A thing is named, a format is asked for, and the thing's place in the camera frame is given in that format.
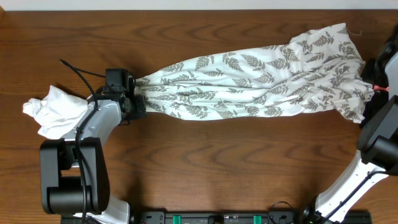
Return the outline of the white fern print dress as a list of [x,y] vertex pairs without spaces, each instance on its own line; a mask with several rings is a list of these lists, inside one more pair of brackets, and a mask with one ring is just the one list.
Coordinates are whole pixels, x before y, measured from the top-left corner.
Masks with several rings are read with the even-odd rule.
[[285,45],[204,55],[138,79],[149,112],[184,120],[295,116],[337,110],[362,122],[373,86],[345,24],[309,30]]

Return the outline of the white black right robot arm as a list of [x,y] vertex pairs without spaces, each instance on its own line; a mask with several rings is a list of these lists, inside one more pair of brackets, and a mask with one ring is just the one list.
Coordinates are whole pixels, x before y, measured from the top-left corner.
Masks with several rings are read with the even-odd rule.
[[376,183],[397,175],[397,30],[361,76],[376,91],[365,109],[357,151],[345,171],[305,208],[300,223],[370,223],[367,213],[350,208]]

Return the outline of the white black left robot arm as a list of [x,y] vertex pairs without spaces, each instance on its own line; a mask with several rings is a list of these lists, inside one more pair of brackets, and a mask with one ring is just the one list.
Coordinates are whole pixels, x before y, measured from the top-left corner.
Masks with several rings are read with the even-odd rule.
[[93,90],[88,110],[76,127],[40,147],[43,210],[61,223],[130,223],[130,205],[111,196],[103,146],[112,130],[146,116],[136,78],[121,68],[105,72],[105,84]]

